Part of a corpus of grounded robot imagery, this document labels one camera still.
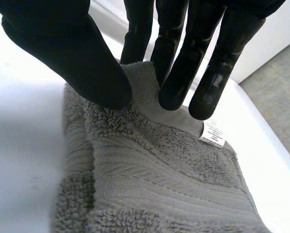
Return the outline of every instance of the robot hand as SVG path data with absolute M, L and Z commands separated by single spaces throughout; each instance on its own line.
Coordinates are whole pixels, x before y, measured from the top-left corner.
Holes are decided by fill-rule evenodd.
M 10 39 L 81 96 L 111 109 L 128 105 L 130 84 L 88 15 L 90 0 L 0 0 Z
M 192 117 L 212 116 L 228 78 L 245 45 L 285 0 L 156 0 L 159 36 L 151 61 L 161 87 L 160 105 L 178 109 L 222 18 L 220 35 L 204 76 L 189 105 Z M 151 36 L 154 0 L 124 0 L 129 32 L 122 64 L 142 61 Z M 175 60 L 188 8 L 186 36 Z

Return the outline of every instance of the care label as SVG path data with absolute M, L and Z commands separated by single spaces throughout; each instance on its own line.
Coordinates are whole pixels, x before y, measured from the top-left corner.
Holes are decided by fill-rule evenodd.
M 199 138 L 201 141 L 207 142 L 215 147 L 224 146 L 226 139 L 223 137 L 222 128 L 214 118 L 203 121 L 203 133 Z

